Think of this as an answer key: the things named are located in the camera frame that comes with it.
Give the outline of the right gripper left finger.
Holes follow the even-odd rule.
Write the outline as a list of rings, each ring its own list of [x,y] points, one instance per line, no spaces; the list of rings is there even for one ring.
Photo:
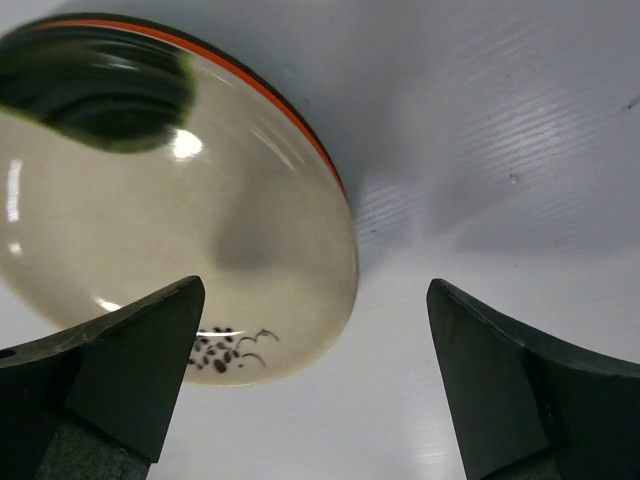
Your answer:
[[[144,479],[158,462],[205,288],[185,277],[1,351],[4,479]]]

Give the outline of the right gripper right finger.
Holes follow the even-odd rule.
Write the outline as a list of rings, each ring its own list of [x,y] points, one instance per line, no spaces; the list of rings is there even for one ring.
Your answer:
[[[469,479],[636,479],[639,367],[433,280],[426,306]]]

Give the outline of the cream peach plate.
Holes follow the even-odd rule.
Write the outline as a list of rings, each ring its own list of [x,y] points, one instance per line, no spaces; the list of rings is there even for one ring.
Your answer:
[[[206,290],[186,378],[290,375],[343,333],[354,223],[301,132],[245,82],[146,35],[1,40],[1,279],[66,329],[182,277]]]

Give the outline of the orange plastic plate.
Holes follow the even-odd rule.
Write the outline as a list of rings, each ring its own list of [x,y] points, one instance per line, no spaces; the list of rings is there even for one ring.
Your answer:
[[[237,60],[235,57],[182,30],[169,27],[158,22],[119,14],[81,12],[79,14],[49,16],[24,24],[23,26],[16,28],[14,32],[17,32],[18,30],[38,31],[65,27],[106,28],[146,35],[153,39],[167,42],[173,46],[200,55],[210,62],[222,67],[224,70],[232,73],[235,77],[239,78],[257,91],[290,120],[290,122],[301,132],[301,134],[320,155],[340,188],[344,198],[348,199],[344,184],[330,155],[311,126],[283,95],[281,95],[259,74],[254,72],[241,61]]]

